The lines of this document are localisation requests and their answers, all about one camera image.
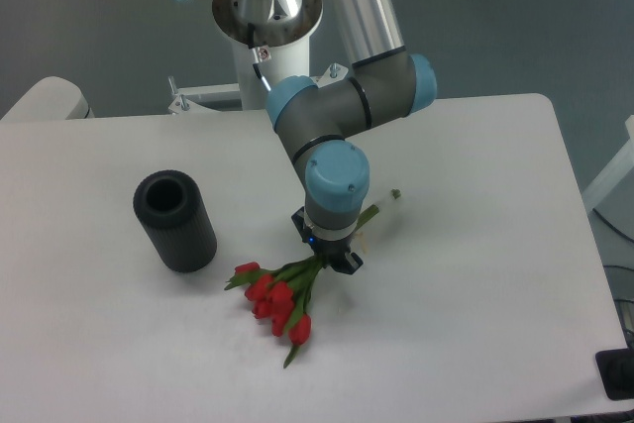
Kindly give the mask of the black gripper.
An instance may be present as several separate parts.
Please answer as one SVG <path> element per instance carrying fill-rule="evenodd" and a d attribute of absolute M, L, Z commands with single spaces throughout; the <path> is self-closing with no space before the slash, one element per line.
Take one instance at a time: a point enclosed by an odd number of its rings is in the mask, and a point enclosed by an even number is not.
<path fill-rule="evenodd" d="M 308 244 L 316 255 L 324 258 L 333 271 L 352 275 L 364 264 L 357 253 L 351 252 L 352 233 L 336 240 L 326 240 L 318 237 L 314 230 L 306 225 L 303 207 L 291 215 L 291 221 L 302 242 Z"/>

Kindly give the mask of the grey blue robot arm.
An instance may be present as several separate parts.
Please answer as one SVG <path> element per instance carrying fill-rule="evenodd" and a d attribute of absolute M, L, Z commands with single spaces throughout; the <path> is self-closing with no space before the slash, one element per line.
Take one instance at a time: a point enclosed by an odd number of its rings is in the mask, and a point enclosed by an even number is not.
<path fill-rule="evenodd" d="M 243 108 L 267 112 L 304 189 L 298 233 L 326 265 L 352 274 L 370 166 L 351 137 L 429 106 L 437 81 L 406 50 L 391 0 L 332 2 L 351 65 L 316 79 L 309 42 L 322 0 L 212 0 L 212 14 L 233 48 Z"/>

